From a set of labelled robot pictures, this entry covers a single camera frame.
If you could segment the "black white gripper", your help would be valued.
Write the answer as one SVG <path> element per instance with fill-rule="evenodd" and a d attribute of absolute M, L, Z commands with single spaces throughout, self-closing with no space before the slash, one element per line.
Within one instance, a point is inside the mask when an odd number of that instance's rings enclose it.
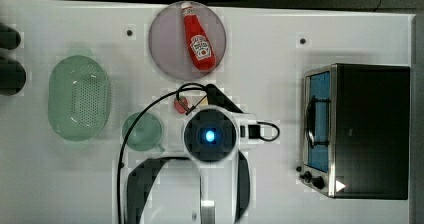
<path fill-rule="evenodd" d="M 187 83 L 186 90 L 200 90 L 208 101 L 206 106 L 195 104 L 186 108 L 187 124 L 256 124 L 254 114 L 244 113 L 214 84 Z"/>

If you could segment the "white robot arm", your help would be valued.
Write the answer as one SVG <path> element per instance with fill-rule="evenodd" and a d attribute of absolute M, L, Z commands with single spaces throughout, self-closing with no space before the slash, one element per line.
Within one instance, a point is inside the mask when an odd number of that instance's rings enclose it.
<path fill-rule="evenodd" d="M 239 224 L 249 208 L 251 181 L 242 153 L 260 126 L 215 85 L 187 83 L 170 95 L 200 91 L 208 104 L 183 107 L 177 143 L 183 151 L 141 162 L 118 197 L 119 224 Z"/>

